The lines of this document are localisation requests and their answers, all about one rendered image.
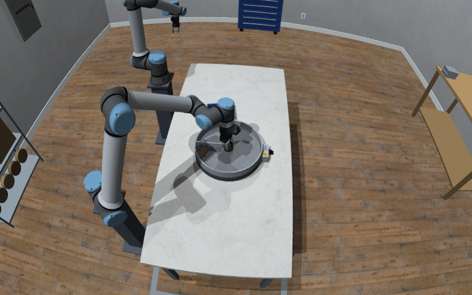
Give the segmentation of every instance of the white marble table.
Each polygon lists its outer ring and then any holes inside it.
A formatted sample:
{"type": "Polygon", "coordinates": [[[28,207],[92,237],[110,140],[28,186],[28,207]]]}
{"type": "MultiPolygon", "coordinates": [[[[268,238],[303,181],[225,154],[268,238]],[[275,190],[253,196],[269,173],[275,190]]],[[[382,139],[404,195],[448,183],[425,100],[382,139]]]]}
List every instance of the white marble table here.
{"type": "Polygon", "coordinates": [[[213,179],[195,162],[201,129],[192,115],[176,112],[140,262],[208,275],[291,278],[292,161],[283,70],[191,64],[180,96],[187,95],[205,104],[233,99],[237,119],[256,129],[274,155],[245,179],[213,179]]]}

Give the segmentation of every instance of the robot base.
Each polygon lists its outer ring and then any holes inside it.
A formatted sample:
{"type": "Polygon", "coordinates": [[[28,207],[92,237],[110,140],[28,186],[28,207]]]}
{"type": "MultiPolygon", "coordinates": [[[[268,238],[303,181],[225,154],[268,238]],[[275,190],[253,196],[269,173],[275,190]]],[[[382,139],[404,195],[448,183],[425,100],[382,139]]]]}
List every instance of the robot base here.
{"type": "Polygon", "coordinates": [[[219,140],[219,127],[200,132],[196,139],[196,162],[205,174],[223,181],[236,181],[252,174],[262,160],[263,140],[259,133],[240,121],[234,124],[241,128],[233,136],[234,149],[223,150],[219,140]]]}

